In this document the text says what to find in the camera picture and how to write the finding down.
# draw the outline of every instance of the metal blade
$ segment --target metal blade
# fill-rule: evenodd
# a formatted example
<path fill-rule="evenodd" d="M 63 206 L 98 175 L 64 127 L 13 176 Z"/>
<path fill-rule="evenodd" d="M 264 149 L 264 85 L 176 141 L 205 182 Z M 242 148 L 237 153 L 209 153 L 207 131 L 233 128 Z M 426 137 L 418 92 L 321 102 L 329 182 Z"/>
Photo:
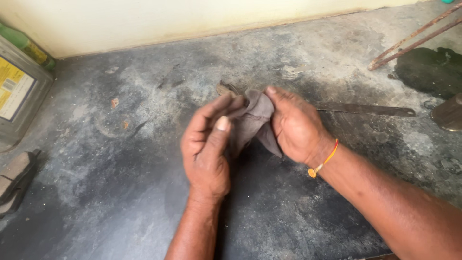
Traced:
<path fill-rule="evenodd" d="M 390 107 L 377 105 L 357 105 L 336 102 L 315 101 L 310 102 L 317 110 L 339 111 L 358 114 L 382 115 L 392 117 L 416 117 L 415 111 L 406 107 Z"/>

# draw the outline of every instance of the barcode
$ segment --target barcode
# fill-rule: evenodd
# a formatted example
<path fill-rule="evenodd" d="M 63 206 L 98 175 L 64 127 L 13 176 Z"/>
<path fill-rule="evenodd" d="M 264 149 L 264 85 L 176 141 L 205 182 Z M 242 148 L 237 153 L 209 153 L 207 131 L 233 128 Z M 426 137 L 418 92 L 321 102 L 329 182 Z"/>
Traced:
<path fill-rule="evenodd" d="M 2 87 L 6 88 L 10 92 L 13 91 L 14 87 L 16 87 L 16 82 L 6 79 L 5 82 L 3 83 Z"/>

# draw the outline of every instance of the grey cloth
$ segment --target grey cloth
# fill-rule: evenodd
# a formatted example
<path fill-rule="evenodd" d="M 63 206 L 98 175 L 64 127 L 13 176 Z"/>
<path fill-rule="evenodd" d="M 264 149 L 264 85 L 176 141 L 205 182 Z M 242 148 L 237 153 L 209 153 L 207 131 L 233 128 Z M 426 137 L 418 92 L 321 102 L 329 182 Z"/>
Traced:
<path fill-rule="evenodd" d="M 249 89 L 245 94 L 249 105 L 230 115 L 235 118 L 230 137 L 231 156 L 238 157 L 244 146 L 255 136 L 268 151 L 282 157 L 270 125 L 274 113 L 273 103 L 259 90 Z"/>

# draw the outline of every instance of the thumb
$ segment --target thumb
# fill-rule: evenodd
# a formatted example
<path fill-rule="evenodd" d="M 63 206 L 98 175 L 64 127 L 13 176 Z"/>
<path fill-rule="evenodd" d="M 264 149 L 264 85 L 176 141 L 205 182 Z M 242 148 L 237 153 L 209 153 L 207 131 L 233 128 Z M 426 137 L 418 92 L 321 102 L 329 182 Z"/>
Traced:
<path fill-rule="evenodd" d="M 226 116 L 220 117 L 208 136 L 207 142 L 201 153 L 203 153 L 206 158 L 220 157 L 226 148 L 230 132 L 231 121 Z"/>
<path fill-rule="evenodd" d="M 265 89 L 265 94 L 273 103 L 274 108 L 281 112 L 288 110 L 300 99 L 296 94 L 275 86 L 268 86 Z"/>

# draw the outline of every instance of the rusty iron bar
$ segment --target rusty iron bar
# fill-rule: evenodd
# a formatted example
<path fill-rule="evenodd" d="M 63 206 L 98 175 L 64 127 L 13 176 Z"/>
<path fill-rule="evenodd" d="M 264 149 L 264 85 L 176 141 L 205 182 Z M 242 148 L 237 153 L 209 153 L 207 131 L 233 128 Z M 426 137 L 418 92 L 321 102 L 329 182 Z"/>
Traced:
<path fill-rule="evenodd" d="M 391 60 L 394 60 L 396 58 L 398 58 L 399 56 L 405 54 L 406 52 L 414 49 L 415 47 L 427 42 L 428 40 L 434 38 L 435 36 L 443 33 L 444 31 L 447 31 L 449 30 L 450 28 L 462 23 L 462 18 L 459 18 L 457 19 L 455 22 L 452 22 L 448 25 L 446 25 L 445 27 L 443 28 L 440 28 L 438 30 L 436 30 L 434 33 L 428 35 L 427 37 L 421 39 L 420 41 L 410 45 L 409 47 L 403 49 L 402 51 L 386 58 L 386 59 L 383 59 L 381 60 L 383 57 L 385 57 L 387 54 L 389 54 L 390 52 L 394 51 L 396 48 L 400 47 L 401 45 L 403 45 L 405 42 L 407 42 L 408 40 L 416 37 L 418 34 L 420 34 L 421 32 L 425 31 L 427 28 L 431 27 L 432 25 L 434 25 L 435 23 L 441 21 L 442 19 L 446 18 L 448 15 L 452 14 L 453 12 L 455 12 L 456 10 L 458 10 L 459 8 L 462 7 L 462 2 L 453 6 L 451 9 L 445 11 L 444 13 L 442 13 L 440 16 L 436 17 L 435 19 L 433 19 L 432 21 L 430 21 L 429 23 L 427 23 L 426 25 L 422 26 L 420 29 L 418 29 L 417 31 L 413 32 L 411 35 L 409 35 L 407 38 L 401 40 L 400 42 L 398 42 L 397 44 L 393 45 L 393 47 L 391 47 L 390 49 L 386 50 L 385 52 L 383 52 L 381 55 L 379 55 L 377 58 L 375 58 L 374 60 L 372 60 L 369 64 L 369 66 L 367 67 L 369 70 L 375 70 L 385 64 L 387 64 L 389 61 Z"/>

